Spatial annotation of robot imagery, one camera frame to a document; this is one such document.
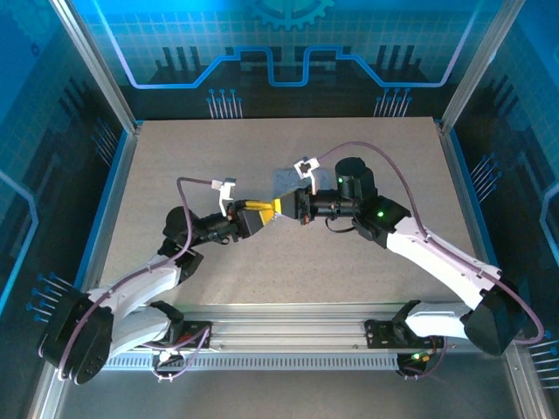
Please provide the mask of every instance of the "black bracket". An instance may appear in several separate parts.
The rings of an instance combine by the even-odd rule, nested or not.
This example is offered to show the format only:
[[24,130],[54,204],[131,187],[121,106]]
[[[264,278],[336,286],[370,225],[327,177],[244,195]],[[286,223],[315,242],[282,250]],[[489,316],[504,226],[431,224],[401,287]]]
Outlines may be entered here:
[[[190,336],[194,336],[196,333],[200,332],[205,327],[210,328],[210,332],[208,333],[208,337],[206,338],[205,342],[202,344],[203,349],[210,348],[210,337],[211,337],[211,322],[210,321],[190,321],[185,320],[183,322],[183,333],[182,333],[182,340],[188,339]],[[189,348],[196,348],[200,344],[200,340],[203,338],[203,335],[197,338],[196,340],[192,341],[191,343],[184,345],[183,347]]]
[[368,349],[440,349],[444,339],[440,336],[428,338],[414,338],[403,340],[401,334],[395,331],[392,320],[365,321],[365,338]]

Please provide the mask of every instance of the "yellow block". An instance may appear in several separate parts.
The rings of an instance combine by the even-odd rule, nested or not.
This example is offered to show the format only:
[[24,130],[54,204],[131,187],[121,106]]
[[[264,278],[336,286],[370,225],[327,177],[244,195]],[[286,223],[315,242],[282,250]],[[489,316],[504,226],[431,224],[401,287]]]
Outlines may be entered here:
[[249,210],[258,211],[260,213],[260,218],[262,219],[262,224],[266,225],[273,218],[274,210],[271,203],[263,203],[261,201],[246,201],[246,208]]
[[272,210],[277,214],[281,214],[281,198],[276,198],[272,201]]

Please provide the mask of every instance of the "aluminum frame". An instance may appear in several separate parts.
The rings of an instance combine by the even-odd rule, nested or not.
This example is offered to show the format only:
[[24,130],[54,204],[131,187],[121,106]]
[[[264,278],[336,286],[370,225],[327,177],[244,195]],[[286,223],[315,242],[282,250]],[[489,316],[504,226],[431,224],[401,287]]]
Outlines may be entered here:
[[127,132],[135,134],[138,124],[132,110],[76,8],[70,1],[49,1],[122,127]]
[[[121,206],[122,196],[124,195],[128,172],[132,165],[136,142],[136,135],[128,132],[114,182],[107,199],[107,206],[101,220],[99,234],[93,244],[90,263],[88,264],[86,276],[81,287],[82,291],[90,289],[100,282],[111,236]],[[39,378],[37,391],[33,396],[33,401],[27,414],[27,419],[55,417],[65,385],[64,382],[59,381],[56,377],[56,368],[45,363]]]
[[464,107],[479,84],[481,78],[493,61],[505,36],[508,34],[514,20],[521,11],[526,0],[503,0],[503,4],[495,15],[480,46],[470,62],[464,77],[460,81],[456,92],[448,103],[448,107],[441,118],[443,132],[450,133],[452,127],[462,114]]
[[535,365],[526,347],[513,345],[505,352],[511,385],[516,392],[524,417],[553,419],[548,398],[535,372]]

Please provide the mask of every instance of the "blue pin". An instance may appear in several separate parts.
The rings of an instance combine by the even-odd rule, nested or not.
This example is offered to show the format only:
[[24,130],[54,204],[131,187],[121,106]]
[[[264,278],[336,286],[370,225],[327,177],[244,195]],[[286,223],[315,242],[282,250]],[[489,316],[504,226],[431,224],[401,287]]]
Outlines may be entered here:
[[381,100],[383,100],[383,98],[381,96],[376,96],[376,104],[375,104],[375,110],[373,111],[373,116],[377,116],[377,111],[378,111],[378,106],[381,104]]
[[41,299],[41,300],[38,302],[38,306],[41,307],[41,308],[50,308],[51,310],[54,310],[54,309],[56,308],[55,306],[53,306],[53,305],[47,303],[47,302],[44,301],[43,299]]
[[386,116],[386,111],[388,111],[388,106],[391,103],[391,101],[392,101],[392,98],[390,96],[388,98],[386,98],[386,106],[384,107],[384,110],[383,110],[383,116]]
[[35,315],[33,316],[33,321],[44,321],[44,323],[48,323],[48,322],[49,322],[49,320],[43,319],[43,318],[42,318],[41,316],[39,316],[38,314],[35,314]]
[[545,347],[545,346],[547,346],[547,345],[553,345],[553,344],[555,344],[555,343],[559,343],[559,340],[551,340],[551,341],[549,341],[549,342],[538,343],[537,345],[531,346],[530,349],[535,349],[535,348],[537,348],[537,347]]
[[37,281],[39,281],[39,282],[46,282],[47,284],[50,284],[50,285],[52,285],[52,286],[55,286],[55,287],[59,288],[59,289],[62,290],[62,291],[66,291],[66,288],[65,288],[64,286],[58,285],[56,282],[52,282],[51,280],[45,278],[45,277],[43,276],[43,274],[41,274],[41,273],[39,273],[39,274],[37,275]]
[[552,354],[553,356],[557,356],[557,347],[551,347],[548,351],[543,351],[543,352],[538,352],[537,354],[532,354],[532,358],[534,358],[535,356],[547,355],[547,354]]
[[37,288],[33,288],[33,289],[31,290],[31,295],[32,295],[33,297],[40,296],[40,297],[43,297],[43,298],[45,298],[45,299],[49,299],[50,301],[53,301],[53,302],[55,302],[55,303],[58,303],[58,302],[59,302],[57,299],[54,299],[53,297],[49,297],[48,295],[43,294],[43,293],[42,293],[41,291],[39,291]]
[[551,371],[557,371],[557,370],[559,370],[559,364],[557,364],[553,368],[536,369],[535,372],[536,373],[549,373]]
[[62,294],[58,291],[54,291],[49,285],[45,285],[45,292],[50,292],[54,295],[57,295],[59,297],[62,297]]
[[66,282],[64,279],[57,277],[56,273],[51,272],[49,273],[49,278],[50,279],[57,279],[59,282],[61,282],[62,284],[68,285],[68,286],[73,286],[72,284],[70,284],[69,282]]
[[26,311],[26,312],[30,312],[30,311],[32,311],[32,310],[35,311],[35,312],[38,312],[38,313],[42,313],[42,314],[44,314],[44,315],[46,315],[46,316],[50,316],[50,315],[51,315],[49,312],[47,312],[47,311],[45,311],[45,310],[41,310],[41,309],[39,309],[39,308],[37,308],[37,307],[34,307],[32,303],[27,303],[27,304],[25,305],[25,311]]

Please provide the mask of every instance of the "white bracket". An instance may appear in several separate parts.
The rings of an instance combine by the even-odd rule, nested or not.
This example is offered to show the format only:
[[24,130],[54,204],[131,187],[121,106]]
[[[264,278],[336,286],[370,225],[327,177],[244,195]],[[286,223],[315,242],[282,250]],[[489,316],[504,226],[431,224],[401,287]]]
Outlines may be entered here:
[[230,177],[225,178],[222,182],[216,180],[211,181],[211,188],[219,191],[219,208],[221,209],[223,216],[227,216],[224,201],[233,200],[232,195],[236,182],[237,179],[232,179]]
[[310,178],[311,180],[311,188],[313,190],[313,195],[316,195],[316,178],[314,177],[313,170],[318,168],[321,164],[318,162],[316,157],[309,159],[307,157],[303,157],[302,160],[297,161],[293,166],[297,171],[297,175],[299,175],[300,179],[307,179]]
[[424,303],[413,307],[405,323],[417,336],[447,336],[468,339],[460,320],[471,311],[464,303]]

